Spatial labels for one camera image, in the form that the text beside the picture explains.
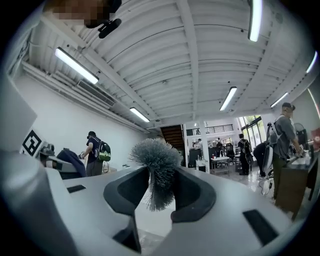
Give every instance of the ceiling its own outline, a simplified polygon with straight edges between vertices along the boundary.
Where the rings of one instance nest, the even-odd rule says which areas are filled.
[[[83,78],[56,58],[62,47],[116,100],[109,111],[143,129],[270,112],[285,92],[288,101],[299,96],[319,66],[306,75],[314,49],[305,27],[278,3],[263,3],[257,42],[248,39],[247,0],[123,0],[122,24],[105,39],[44,15],[27,62],[75,85]],[[231,86],[238,90],[219,111]]]

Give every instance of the fluorescent light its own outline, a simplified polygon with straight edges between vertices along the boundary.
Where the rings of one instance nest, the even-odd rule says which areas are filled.
[[[228,106],[229,102],[231,101],[232,97],[235,95],[236,93],[236,90],[237,90],[237,87],[231,87],[229,92],[228,92],[228,95],[226,96],[221,108],[220,108],[220,111],[223,111],[226,109],[226,107]]]
[[[141,114],[135,107],[130,108],[130,111],[140,117],[143,121],[149,123],[150,120]]]
[[[313,56],[313,60],[311,61],[308,69],[306,70],[306,73],[309,73],[309,72],[310,72],[310,70],[312,69],[312,67],[313,67],[314,64],[316,63],[317,57],[318,57],[318,52],[315,51],[314,56]]]
[[[319,117],[319,120],[320,120],[320,110],[319,110],[318,104],[317,104],[317,102],[316,102],[316,100],[315,100],[315,98],[314,98],[314,96],[313,96],[313,94],[311,93],[311,90],[310,90],[309,88],[308,88],[308,91],[309,91],[310,96],[311,96],[311,98],[312,98],[312,100],[313,100],[313,103],[314,103],[316,112],[318,113],[318,117]]]
[[[77,71],[85,79],[93,83],[94,85],[99,81],[99,78],[96,77],[93,73],[87,70],[83,65],[76,61],[71,55],[66,53],[61,47],[55,49],[55,56],[62,60],[65,64],[70,66],[72,69]]]
[[[271,105],[271,108],[273,108],[275,105],[277,105],[280,101],[282,101],[284,99],[284,97],[286,97],[289,93],[285,93],[284,95],[282,95],[282,97],[280,99],[278,99],[275,103],[273,103]]]
[[[262,20],[262,0],[251,0],[250,27],[248,38],[251,41],[258,41],[261,20]]]

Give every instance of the gray brush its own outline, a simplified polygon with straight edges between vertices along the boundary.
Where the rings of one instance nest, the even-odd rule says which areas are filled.
[[[147,138],[132,148],[130,160],[149,169],[149,209],[153,212],[164,210],[174,200],[175,168],[180,166],[182,160],[178,150],[164,139]]]

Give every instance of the gray shirt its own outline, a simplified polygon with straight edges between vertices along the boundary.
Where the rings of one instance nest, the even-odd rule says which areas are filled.
[[[296,135],[294,128],[291,124],[291,120],[286,116],[281,116],[275,123],[277,133],[280,135],[279,140],[273,148],[273,152],[277,154],[281,159],[287,161],[288,150],[290,141],[292,141]]]

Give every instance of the gray cap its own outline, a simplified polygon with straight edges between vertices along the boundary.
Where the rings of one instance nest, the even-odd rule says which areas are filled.
[[[294,111],[294,110],[296,109],[296,107],[295,107],[294,105],[290,104],[289,102],[283,103],[283,104],[282,104],[282,107],[283,107],[283,108],[284,108],[284,107],[290,108],[290,109],[292,109],[292,111]]]

